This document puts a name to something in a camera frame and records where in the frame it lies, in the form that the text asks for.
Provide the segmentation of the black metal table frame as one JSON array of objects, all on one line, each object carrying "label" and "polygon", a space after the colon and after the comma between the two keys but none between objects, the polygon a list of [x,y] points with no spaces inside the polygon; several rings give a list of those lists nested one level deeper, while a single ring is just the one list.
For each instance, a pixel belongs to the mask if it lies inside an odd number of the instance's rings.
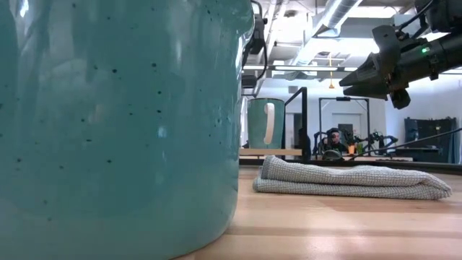
[{"label": "black metal table frame", "polygon": [[462,165],[446,164],[436,162],[404,162],[404,161],[329,161],[329,160],[310,160],[303,162],[301,160],[287,160],[289,163],[302,163],[308,165],[317,165],[322,167],[348,168],[358,165],[372,165],[378,167],[388,167],[404,170],[420,170],[428,173],[440,173],[453,176],[462,176]]}]

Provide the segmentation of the wooden background work table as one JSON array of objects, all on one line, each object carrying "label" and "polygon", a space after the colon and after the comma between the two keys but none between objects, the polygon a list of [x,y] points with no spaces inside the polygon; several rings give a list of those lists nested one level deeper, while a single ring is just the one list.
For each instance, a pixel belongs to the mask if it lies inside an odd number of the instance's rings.
[{"label": "wooden background work table", "polygon": [[[353,156],[343,156],[344,160],[350,160]],[[311,160],[322,160],[322,156],[311,156]],[[387,156],[361,156],[354,158],[355,161],[399,161],[399,162],[413,162],[412,157],[387,157]]]}]

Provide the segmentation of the person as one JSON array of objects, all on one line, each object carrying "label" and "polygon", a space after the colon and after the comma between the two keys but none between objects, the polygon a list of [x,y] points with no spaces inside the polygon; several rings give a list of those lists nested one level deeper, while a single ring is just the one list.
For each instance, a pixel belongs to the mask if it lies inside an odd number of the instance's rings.
[{"label": "person", "polygon": [[337,128],[329,129],[327,132],[327,137],[322,139],[322,150],[334,150],[339,153],[348,153],[349,149],[346,145],[341,143],[340,131]]}]

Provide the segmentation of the black background rack frame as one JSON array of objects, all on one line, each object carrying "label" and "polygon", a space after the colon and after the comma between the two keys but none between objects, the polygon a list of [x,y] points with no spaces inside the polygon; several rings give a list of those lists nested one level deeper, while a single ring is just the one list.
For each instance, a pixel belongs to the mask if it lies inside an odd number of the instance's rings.
[{"label": "black background rack frame", "polygon": [[351,124],[350,133],[370,143],[370,100],[363,97],[318,98],[318,132],[324,134],[339,124]]}]

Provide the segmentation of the tall pale teal mug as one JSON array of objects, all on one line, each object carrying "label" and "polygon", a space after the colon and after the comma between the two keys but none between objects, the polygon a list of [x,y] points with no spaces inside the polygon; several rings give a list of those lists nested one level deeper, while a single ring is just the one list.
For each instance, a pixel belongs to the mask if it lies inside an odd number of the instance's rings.
[{"label": "tall pale teal mug", "polygon": [[276,98],[248,102],[248,143],[251,149],[281,149],[285,104]]}]

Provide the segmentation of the folded grey cloth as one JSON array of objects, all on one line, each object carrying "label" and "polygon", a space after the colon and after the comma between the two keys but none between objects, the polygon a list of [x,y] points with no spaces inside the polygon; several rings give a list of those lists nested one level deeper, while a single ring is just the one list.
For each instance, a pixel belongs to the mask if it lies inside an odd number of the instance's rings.
[{"label": "folded grey cloth", "polygon": [[371,165],[335,169],[267,157],[253,181],[260,193],[439,200],[451,187],[426,172]]}]

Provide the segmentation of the long ceiling light bar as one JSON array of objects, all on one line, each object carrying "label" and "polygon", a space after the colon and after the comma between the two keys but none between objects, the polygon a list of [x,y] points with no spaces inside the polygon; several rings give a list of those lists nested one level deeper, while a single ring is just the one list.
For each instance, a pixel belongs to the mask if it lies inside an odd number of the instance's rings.
[{"label": "long ceiling light bar", "polygon": [[283,72],[353,72],[357,67],[352,66],[277,66],[277,65],[246,65],[243,70],[263,71],[283,71]]}]

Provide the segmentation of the wide speckled teal mug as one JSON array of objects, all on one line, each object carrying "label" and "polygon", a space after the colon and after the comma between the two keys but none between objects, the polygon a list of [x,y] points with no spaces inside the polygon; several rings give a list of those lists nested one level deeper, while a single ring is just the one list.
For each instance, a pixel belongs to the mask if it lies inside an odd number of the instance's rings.
[{"label": "wide speckled teal mug", "polygon": [[164,260],[237,205],[250,0],[0,0],[0,260]]}]

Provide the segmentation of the silver ventilation duct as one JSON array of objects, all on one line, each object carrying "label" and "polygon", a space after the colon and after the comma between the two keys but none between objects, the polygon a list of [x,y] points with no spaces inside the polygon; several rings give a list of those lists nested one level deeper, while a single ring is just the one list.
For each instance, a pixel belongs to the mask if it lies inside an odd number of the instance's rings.
[{"label": "silver ventilation duct", "polygon": [[314,38],[335,38],[341,32],[341,26],[352,10],[363,0],[328,0],[325,9],[313,17]]}]

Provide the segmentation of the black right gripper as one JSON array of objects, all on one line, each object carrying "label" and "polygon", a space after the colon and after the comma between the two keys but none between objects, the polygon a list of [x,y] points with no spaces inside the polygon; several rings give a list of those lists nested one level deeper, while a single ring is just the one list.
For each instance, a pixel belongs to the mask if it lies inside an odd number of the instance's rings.
[{"label": "black right gripper", "polygon": [[426,38],[400,40],[394,27],[381,25],[372,30],[379,53],[371,53],[356,70],[346,75],[339,84],[348,96],[386,100],[390,95],[394,108],[409,105],[409,83],[450,69],[448,58],[451,35],[428,41]]}]

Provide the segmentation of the black cabinet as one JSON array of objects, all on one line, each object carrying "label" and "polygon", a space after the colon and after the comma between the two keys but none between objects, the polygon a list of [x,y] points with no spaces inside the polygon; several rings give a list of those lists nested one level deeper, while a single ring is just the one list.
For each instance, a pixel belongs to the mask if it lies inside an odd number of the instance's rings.
[{"label": "black cabinet", "polygon": [[[457,129],[456,118],[404,119],[405,142],[442,134]],[[436,149],[436,152],[418,152],[416,161],[436,163],[458,162],[458,133],[439,136],[434,139],[411,144],[409,148]]]}]

